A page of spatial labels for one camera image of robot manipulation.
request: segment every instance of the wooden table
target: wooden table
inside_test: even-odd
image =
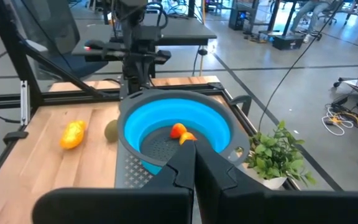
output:
[[[156,78],[154,85],[219,82],[216,77]],[[109,81],[87,82],[97,89],[117,88]],[[56,83],[50,91],[77,90]],[[225,103],[221,96],[212,96]],[[40,107],[0,168],[0,223],[31,223],[32,208],[46,192],[61,187],[109,187],[116,181],[117,144],[107,143],[105,126],[119,116],[119,102]],[[66,125],[82,119],[86,137],[78,148],[63,151],[58,142]]]

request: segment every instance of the perforated bottom of colander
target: perforated bottom of colander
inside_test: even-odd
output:
[[[171,126],[159,128],[147,135],[140,145],[140,153],[153,159],[167,162],[180,149],[179,139],[171,139],[169,136]],[[196,138],[197,142],[211,147],[207,138],[198,131],[188,128]]]

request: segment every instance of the orange slice toy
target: orange slice toy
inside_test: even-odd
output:
[[[196,141],[196,137],[194,137],[193,134],[189,133],[189,132],[185,132],[180,136],[179,139],[179,145],[182,145],[186,140],[193,140]]]
[[[187,132],[186,127],[181,123],[177,123],[173,125],[171,129],[170,137],[173,139],[180,138],[180,136],[186,132]]]

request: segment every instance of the potted plant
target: potted plant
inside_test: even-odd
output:
[[[296,148],[304,140],[296,140],[285,129],[284,121],[278,124],[273,136],[257,133],[250,143],[256,147],[244,162],[256,171],[266,187],[278,189],[287,178],[302,181],[306,186],[308,182],[316,183],[311,172],[305,170],[303,156]]]

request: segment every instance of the blue collapsible colander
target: blue collapsible colander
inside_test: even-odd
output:
[[[142,91],[123,100],[120,112],[118,128],[122,144],[152,174],[157,174],[180,148],[179,139],[170,139],[170,130],[176,123],[184,124],[197,141],[203,141],[224,157],[237,147],[249,148],[246,134],[236,133],[239,130],[232,113],[199,93]]]

